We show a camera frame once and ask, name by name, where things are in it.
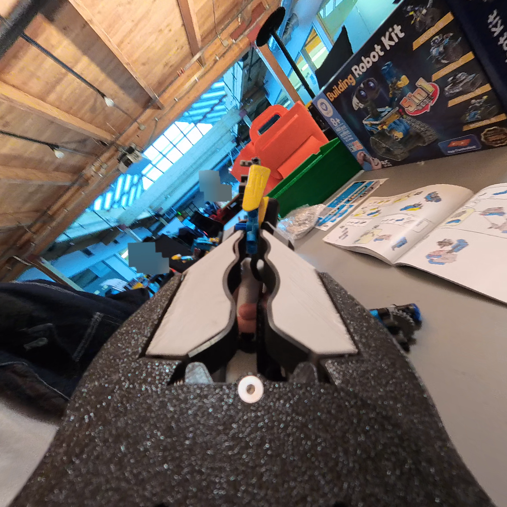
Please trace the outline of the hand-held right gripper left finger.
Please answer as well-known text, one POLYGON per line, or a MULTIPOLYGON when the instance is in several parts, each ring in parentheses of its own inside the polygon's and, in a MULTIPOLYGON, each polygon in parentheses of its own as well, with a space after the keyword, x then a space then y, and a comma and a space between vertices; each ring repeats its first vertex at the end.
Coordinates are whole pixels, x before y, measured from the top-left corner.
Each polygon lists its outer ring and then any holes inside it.
POLYGON ((234 232, 184 273, 147 356, 192 358, 231 331, 236 308, 228 276, 239 267, 238 244, 243 238, 243 231, 234 232))

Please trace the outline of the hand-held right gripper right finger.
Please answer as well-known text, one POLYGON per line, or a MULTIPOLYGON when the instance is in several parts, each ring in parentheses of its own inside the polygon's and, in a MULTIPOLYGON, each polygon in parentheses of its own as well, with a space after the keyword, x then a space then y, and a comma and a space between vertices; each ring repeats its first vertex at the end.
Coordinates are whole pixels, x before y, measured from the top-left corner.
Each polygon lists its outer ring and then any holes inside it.
POLYGON ((274 358, 333 358, 357 354, 339 312, 312 264, 275 236, 262 231, 265 273, 274 275, 267 303, 274 358))

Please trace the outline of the yellow and blue brick assembly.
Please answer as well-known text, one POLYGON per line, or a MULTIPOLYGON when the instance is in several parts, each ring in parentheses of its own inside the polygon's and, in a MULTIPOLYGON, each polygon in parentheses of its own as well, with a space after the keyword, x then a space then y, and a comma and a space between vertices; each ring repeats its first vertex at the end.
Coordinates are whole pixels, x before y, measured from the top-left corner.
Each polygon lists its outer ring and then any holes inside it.
POLYGON ((258 253, 259 231, 268 209, 269 197, 266 197, 264 192, 271 171, 261 165, 258 157, 241 160, 239 165, 248 170, 247 174, 241 175, 239 193, 247 218, 245 222, 237 223, 234 231, 244 232, 246 254, 252 257, 258 253))

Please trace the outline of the black and blue gear assembly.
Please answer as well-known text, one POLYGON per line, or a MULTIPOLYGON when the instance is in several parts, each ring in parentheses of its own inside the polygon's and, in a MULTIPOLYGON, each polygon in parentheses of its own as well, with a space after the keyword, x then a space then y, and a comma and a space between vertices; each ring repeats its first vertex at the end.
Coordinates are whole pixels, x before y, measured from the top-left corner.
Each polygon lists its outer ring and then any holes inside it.
POLYGON ((414 334, 422 326, 419 307, 414 303, 406 305, 390 305, 388 307, 370 309, 374 316, 389 331, 405 352, 415 343, 414 334))

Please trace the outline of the grey desk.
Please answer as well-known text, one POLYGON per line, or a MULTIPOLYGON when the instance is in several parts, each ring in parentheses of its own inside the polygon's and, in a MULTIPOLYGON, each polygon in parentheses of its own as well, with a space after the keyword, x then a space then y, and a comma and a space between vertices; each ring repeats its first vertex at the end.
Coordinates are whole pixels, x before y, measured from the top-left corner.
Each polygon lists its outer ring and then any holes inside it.
POLYGON ((437 276, 326 244, 312 230, 297 253, 366 308, 416 303, 423 325, 408 357, 464 462, 506 506, 506 306, 437 276))

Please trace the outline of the person's left hand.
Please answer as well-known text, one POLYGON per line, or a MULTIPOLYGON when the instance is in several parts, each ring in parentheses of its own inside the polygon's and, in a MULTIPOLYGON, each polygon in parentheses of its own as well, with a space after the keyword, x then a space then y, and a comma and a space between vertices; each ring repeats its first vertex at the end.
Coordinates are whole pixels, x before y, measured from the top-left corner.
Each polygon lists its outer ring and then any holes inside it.
POLYGON ((238 307, 237 324, 239 333, 255 333, 257 328, 257 303, 244 303, 238 307))

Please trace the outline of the clear plastic bag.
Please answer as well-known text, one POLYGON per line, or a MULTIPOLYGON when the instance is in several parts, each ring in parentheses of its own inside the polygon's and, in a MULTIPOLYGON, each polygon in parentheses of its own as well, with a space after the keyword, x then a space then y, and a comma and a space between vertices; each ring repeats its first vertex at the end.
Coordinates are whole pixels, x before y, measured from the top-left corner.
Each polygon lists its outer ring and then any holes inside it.
POLYGON ((294 209, 278 222, 276 229, 284 238, 295 242, 311 231, 325 207, 324 204, 318 204, 294 209))

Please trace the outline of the green plastic bin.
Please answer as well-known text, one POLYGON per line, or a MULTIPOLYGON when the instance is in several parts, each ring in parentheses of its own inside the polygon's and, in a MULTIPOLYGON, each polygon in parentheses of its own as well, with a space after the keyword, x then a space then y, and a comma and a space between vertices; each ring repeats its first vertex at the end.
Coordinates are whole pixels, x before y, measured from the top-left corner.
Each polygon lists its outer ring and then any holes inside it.
POLYGON ((336 138, 302 162, 268 197, 278 201, 279 215, 285 217, 306 204, 323 203, 361 170, 356 158, 336 138))

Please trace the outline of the orange felt bag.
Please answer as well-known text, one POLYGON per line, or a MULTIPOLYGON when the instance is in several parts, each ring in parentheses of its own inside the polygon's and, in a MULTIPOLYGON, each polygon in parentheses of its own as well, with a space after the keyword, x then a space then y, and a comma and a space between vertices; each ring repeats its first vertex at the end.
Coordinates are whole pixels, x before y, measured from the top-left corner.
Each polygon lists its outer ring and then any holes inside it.
POLYGON ((248 168, 240 162, 259 158, 261 165, 271 171, 266 195, 327 143, 325 134, 300 101, 289 110, 272 105, 252 121, 250 143, 241 150, 231 174, 240 181, 242 175, 248 174, 248 168))

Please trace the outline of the person's dark jacket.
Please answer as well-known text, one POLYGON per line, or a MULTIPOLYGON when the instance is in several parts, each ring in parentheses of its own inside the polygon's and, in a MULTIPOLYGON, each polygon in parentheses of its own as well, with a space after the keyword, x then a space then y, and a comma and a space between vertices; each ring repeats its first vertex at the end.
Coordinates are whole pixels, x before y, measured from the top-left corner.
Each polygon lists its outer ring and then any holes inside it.
POLYGON ((1 392, 60 415, 102 346, 150 298, 101 296, 37 279, 1 283, 1 392))

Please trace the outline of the white ceiling device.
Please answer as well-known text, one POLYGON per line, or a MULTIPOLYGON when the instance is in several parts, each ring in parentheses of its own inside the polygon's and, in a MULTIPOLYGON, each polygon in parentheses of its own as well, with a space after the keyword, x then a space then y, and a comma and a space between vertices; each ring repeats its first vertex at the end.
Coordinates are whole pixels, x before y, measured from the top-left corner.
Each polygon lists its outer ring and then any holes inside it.
POLYGON ((133 164, 139 163, 142 160, 142 152, 135 144, 132 144, 120 149, 119 156, 117 157, 117 169, 120 173, 126 173, 133 164))

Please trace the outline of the open instruction booklet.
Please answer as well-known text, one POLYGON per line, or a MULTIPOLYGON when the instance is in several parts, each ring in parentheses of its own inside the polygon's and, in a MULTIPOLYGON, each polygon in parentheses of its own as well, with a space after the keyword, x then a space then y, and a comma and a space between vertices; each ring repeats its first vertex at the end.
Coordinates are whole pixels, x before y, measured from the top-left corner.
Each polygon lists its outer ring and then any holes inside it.
POLYGON ((437 184, 373 197, 324 242, 431 273, 506 303, 506 183, 437 184))

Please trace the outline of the dark blue toy kit box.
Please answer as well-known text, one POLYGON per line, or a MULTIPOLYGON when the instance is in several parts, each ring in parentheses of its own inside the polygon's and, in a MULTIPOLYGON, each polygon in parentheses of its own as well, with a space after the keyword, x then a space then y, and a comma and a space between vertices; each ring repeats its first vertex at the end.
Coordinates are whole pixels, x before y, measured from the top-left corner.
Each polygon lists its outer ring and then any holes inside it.
POLYGON ((364 171, 506 147, 506 111, 448 1, 402 1, 312 102, 364 171))

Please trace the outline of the black floor lamp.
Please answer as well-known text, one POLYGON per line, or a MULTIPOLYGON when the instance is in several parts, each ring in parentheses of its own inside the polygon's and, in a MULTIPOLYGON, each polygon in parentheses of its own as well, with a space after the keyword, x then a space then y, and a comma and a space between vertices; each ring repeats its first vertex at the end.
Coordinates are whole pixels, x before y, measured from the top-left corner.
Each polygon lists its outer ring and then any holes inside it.
POLYGON ((277 31, 282 25, 283 19, 285 17, 286 10, 283 6, 278 7, 270 16, 267 18, 267 20, 263 23, 263 25, 260 27, 255 45, 257 49, 261 49, 263 46, 267 45, 271 38, 275 40, 278 47, 284 54, 285 58, 287 59, 288 63, 292 67, 294 73, 299 78, 301 84, 309 94, 311 99, 315 98, 315 93, 311 89, 309 83, 303 76, 302 72, 297 67, 297 64, 295 60, 292 58, 292 56, 289 54, 285 44, 281 40, 280 36, 278 35, 277 31))

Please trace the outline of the person's white shirt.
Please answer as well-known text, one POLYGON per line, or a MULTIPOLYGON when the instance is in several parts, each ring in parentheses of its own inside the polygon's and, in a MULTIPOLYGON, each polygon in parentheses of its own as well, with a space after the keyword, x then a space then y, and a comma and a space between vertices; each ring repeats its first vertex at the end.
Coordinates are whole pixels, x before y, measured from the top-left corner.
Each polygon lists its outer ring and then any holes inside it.
POLYGON ((40 463, 60 417, 1 395, 1 506, 8 506, 40 463))

